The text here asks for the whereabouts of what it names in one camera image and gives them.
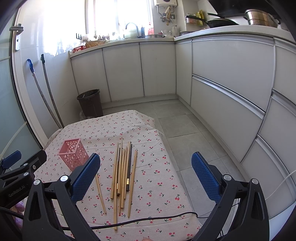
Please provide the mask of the wicker basket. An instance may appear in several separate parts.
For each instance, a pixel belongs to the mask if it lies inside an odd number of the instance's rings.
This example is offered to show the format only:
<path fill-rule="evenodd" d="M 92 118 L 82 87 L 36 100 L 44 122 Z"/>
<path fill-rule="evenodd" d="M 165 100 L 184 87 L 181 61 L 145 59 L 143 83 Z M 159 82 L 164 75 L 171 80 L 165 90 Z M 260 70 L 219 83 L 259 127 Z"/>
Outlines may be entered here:
<path fill-rule="evenodd" d="M 99 45 L 103 45 L 105 44 L 107 41 L 104 40 L 95 40 L 95 41 L 87 41 L 85 43 L 86 48 L 91 48 L 91 47 L 95 47 L 95 46 L 99 46 Z"/>

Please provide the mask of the dark handled mop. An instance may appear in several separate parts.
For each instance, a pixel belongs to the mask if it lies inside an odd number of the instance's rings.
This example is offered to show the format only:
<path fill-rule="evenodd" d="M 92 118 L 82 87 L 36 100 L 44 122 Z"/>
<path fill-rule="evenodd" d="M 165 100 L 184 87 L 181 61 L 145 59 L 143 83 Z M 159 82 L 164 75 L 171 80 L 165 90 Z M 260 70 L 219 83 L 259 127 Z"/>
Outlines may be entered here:
<path fill-rule="evenodd" d="M 42 66 L 43 66 L 43 72 L 44 72 L 44 76 L 45 76 L 45 82 L 46 82 L 46 86 L 47 86 L 47 89 L 48 89 L 48 93 L 49 93 L 49 96 L 51 98 L 51 102 L 53 104 L 53 107 L 55 109 L 55 112 L 56 112 L 56 115 L 58 117 L 58 120 L 59 120 L 59 123 L 60 125 L 62 126 L 62 128 L 64 128 L 64 124 L 63 124 L 63 121 L 62 121 L 62 118 L 59 114 L 59 111 L 58 111 L 58 108 L 56 106 L 56 103 L 55 103 L 55 100 L 54 100 L 54 97 L 53 97 L 53 94 L 52 94 L 52 90 L 51 90 L 51 87 L 50 87 L 50 84 L 49 84 L 49 79 L 48 79 L 48 75 L 47 75 L 47 71 L 46 71 L 46 66 L 45 66 L 45 56 L 44 54 L 41 54 L 41 62 L 42 62 Z"/>

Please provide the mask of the steel cooking pot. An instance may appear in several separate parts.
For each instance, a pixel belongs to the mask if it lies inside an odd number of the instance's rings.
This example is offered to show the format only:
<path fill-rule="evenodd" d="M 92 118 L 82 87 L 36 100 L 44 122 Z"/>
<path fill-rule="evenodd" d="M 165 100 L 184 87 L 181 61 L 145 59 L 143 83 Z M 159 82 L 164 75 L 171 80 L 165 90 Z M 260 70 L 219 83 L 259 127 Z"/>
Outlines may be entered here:
<path fill-rule="evenodd" d="M 277 28 L 281 21 L 259 9 L 247 9 L 244 18 L 248 25 L 260 25 Z"/>

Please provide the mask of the white electric kettle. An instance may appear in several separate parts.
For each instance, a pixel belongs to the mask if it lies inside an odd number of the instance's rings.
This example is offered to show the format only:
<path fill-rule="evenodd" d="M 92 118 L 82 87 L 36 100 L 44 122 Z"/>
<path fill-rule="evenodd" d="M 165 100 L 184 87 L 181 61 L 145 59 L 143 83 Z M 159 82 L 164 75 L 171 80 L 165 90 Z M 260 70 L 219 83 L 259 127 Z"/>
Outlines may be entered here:
<path fill-rule="evenodd" d="M 171 28 L 171 35 L 173 37 L 178 37 L 179 36 L 179 30 L 177 26 L 172 26 Z"/>

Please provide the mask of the black wok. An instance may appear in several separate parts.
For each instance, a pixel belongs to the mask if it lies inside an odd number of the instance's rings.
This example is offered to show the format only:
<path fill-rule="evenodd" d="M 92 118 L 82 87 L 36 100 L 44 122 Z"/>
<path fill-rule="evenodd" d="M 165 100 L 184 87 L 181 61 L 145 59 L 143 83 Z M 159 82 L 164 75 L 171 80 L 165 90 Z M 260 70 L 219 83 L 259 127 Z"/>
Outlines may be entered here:
<path fill-rule="evenodd" d="M 232 20 L 229 20 L 229 19 L 225 19 L 225 18 L 217 18 L 217 19 L 213 19 L 213 20 L 209 20 L 209 21 L 206 21 L 206 20 L 204 20 L 202 18 L 198 18 L 198 17 L 192 16 L 192 15 L 186 15 L 186 18 L 202 21 L 203 23 L 208 25 L 209 28 L 217 28 L 217 27 L 226 27 L 226 26 L 236 26 L 236 25 L 238 25 L 238 23 L 236 23 L 236 22 L 234 22 Z"/>

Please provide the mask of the white water heater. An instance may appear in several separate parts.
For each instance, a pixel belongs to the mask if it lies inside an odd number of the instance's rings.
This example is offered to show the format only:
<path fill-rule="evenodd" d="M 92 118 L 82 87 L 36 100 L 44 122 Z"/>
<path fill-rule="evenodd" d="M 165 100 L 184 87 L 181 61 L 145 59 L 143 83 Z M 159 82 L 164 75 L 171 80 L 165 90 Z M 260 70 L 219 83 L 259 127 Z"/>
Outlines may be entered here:
<path fill-rule="evenodd" d="M 155 6 L 177 6 L 177 0 L 154 0 Z"/>

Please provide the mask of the pink perforated utensil holder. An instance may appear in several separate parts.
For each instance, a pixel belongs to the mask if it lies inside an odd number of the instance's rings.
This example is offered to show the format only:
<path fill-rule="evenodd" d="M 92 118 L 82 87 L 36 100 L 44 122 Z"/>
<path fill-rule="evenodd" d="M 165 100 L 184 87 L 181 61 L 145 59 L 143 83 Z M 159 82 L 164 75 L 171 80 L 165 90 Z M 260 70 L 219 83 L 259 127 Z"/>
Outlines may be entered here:
<path fill-rule="evenodd" d="M 65 140 L 58 155 L 71 171 L 84 165 L 89 158 L 80 138 Z"/>

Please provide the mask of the black chopstick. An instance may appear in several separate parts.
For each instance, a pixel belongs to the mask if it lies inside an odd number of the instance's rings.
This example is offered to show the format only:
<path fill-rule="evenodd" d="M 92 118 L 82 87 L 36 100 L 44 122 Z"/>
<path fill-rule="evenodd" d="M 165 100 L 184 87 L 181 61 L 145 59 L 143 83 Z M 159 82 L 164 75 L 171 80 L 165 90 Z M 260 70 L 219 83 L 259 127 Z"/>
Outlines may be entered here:
<path fill-rule="evenodd" d="M 126 177 L 126 191 L 128 192 L 130 189 L 130 167 L 131 167 L 131 159 L 132 159 L 132 142 L 129 144 L 128 151 L 128 166 L 127 166 L 127 177 Z"/>
<path fill-rule="evenodd" d="M 121 159 L 121 144 L 118 148 L 118 159 L 117 159 L 117 182 L 116 182 L 116 195 L 120 195 L 120 159 Z"/>

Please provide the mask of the blue handled mop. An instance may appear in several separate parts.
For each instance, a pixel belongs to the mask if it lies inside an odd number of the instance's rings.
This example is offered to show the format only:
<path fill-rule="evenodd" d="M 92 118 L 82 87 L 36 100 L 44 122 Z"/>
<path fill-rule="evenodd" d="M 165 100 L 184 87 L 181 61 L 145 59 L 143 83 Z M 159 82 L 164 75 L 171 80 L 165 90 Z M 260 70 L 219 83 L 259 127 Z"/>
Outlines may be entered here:
<path fill-rule="evenodd" d="M 33 78 L 34 78 L 35 84 L 36 84 L 36 86 L 37 86 L 37 89 L 38 89 L 38 91 L 39 91 L 39 93 L 40 93 L 41 98 L 43 99 L 43 102 L 44 102 L 46 108 L 47 108 L 48 111 L 49 111 L 49 114 L 51 115 L 51 117 L 52 117 L 53 120 L 55 121 L 55 123 L 56 123 L 56 125 L 58 126 L 58 128 L 61 128 L 61 125 L 59 124 L 59 122 L 58 122 L 58 120 L 56 119 L 54 113 L 52 112 L 52 110 L 51 110 L 51 108 L 50 108 L 50 106 L 49 106 L 49 104 L 48 104 L 48 102 L 47 102 L 47 100 L 46 100 L 46 97 L 44 96 L 44 94 L 43 94 L 43 92 L 42 92 L 42 90 L 41 90 L 41 87 L 39 86 L 39 83 L 38 83 L 38 80 L 37 80 L 37 77 L 36 77 L 36 73 L 35 73 L 35 71 L 34 71 L 34 66 L 33 66 L 33 63 L 32 63 L 32 61 L 31 61 L 31 59 L 27 59 L 27 62 L 28 62 L 28 65 L 29 65 L 29 69 L 30 69 L 30 71 L 31 71 L 31 73 L 32 73 L 32 76 L 33 76 Z"/>

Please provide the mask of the dark brown trash bin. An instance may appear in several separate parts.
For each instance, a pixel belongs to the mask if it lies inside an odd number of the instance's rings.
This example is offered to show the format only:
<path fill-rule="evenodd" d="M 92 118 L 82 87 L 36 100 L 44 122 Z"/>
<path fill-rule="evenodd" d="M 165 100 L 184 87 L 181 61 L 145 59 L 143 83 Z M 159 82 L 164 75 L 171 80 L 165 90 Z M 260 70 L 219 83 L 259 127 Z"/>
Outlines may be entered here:
<path fill-rule="evenodd" d="M 77 96 L 77 100 L 86 117 L 97 118 L 103 116 L 99 89 L 83 92 Z"/>

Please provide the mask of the white kitchen cabinets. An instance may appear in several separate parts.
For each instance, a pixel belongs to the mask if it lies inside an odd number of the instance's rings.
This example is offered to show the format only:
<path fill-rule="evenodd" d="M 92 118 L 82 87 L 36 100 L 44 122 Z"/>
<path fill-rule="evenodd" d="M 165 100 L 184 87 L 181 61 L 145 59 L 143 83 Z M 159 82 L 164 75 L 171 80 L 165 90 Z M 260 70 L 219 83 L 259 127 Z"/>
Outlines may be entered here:
<path fill-rule="evenodd" d="M 191 205 L 214 206 L 191 167 L 198 151 L 236 179 L 257 178 L 275 236 L 295 208 L 295 39 L 265 26 L 108 43 L 69 56 L 79 93 L 107 113 L 142 102 L 165 135 Z"/>

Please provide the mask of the long bamboo chopstick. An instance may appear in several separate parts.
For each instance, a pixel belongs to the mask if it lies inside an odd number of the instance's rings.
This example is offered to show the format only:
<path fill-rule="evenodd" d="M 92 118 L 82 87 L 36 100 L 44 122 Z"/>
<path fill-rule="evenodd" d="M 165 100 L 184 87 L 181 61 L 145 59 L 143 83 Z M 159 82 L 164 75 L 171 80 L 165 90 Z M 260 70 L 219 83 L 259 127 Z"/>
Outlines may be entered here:
<path fill-rule="evenodd" d="M 117 179 L 118 179 L 118 158 L 119 158 L 119 143 L 117 144 L 116 150 L 116 166 L 115 166 L 115 174 L 114 174 L 114 224 L 117 224 Z"/>

